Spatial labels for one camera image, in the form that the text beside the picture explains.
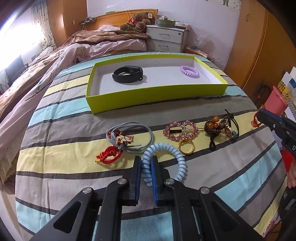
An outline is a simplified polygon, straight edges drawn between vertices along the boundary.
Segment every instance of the white nightstand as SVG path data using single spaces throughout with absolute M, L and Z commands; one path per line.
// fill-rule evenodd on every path
M 151 37 L 146 42 L 148 52 L 185 51 L 188 30 L 147 25 L 147 34 Z

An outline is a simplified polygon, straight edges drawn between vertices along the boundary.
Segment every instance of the human hand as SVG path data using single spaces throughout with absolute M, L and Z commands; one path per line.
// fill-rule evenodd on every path
M 291 164 L 287 182 L 288 188 L 296 187 L 296 160 L 294 160 Z

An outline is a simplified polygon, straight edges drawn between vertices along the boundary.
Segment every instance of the striped bedsheet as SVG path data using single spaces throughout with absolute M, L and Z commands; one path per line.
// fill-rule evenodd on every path
M 110 165 L 94 162 L 96 155 L 110 145 L 105 139 L 108 128 L 138 121 L 152 129 L 156 143 L 176 146 L 163 136 L 167 124 L 189 119 L 202 128 L 206 120 L 225 114 L 224 109 L 235 115 L 240 137 L 231 141 L 219 135 L 215 138 L 217 149 L 211 152 L 209 137 L 200 133 L 193 140 L 195 152 L 185 156 L 188 176 L 184 184 L 195 189 L 210 187 L 262 234 L 277 211 L 286 172 L 269 128 L 253 128 L 250 124 L 256 112 L 252 101 L 223 71 L 199 57 L 229 83 L 223 96 L 150 103 L 93 115 L 85 99 L 92 67 L 117 57 L 86 61 L 62 71 L 35 110 L 17 164 L 16 208 L 24 240 L 29 240 L 84 187 L 106 187 L 120 178 L 124 169 L 132 167 L 134 156 L 128 153 Z M 139 133 L 134 139 L 137 144 L 148 138 L 148 133 Z M 160 155 L 158 160 L 171 175 L 176 172 L 177 161 L 171 155 Z M 124 241 L 173 240 L 170 210 L 154 206 L 152 190 L 143 180 L 139 204 L 123 207 L 121 227 Z

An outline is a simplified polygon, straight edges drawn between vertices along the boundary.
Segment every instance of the gold ring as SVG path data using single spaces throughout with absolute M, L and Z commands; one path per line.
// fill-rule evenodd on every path
M 183 142 L 189 142 L 191 145 L 192 145 L 192 149 L 191 149 L 191 151 L 190 152 L 183 152 L 182 150 L 181 150 L 181 145 L 182 145 L 182 143 Z M 179 142 L 179 144 L 178 144 L 178 149 L 179 149 L 179 151 L 183 154 L 183 155 L 190 155 L 190 154 L 192 154 L 193 152 L 194 152 L 194 150 L 195 150 L 195 146 L 194 146 L 194 143 L 192 142 L 192 140 L 181 140 L 180 142 Z

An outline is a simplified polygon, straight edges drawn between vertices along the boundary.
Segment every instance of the black smart band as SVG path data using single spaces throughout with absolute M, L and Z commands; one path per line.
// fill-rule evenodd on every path
M 137 66 L 124 66 L 114 71 L 112 78 L 117 83 L 134 83 L 143 79 L 143 69 Z

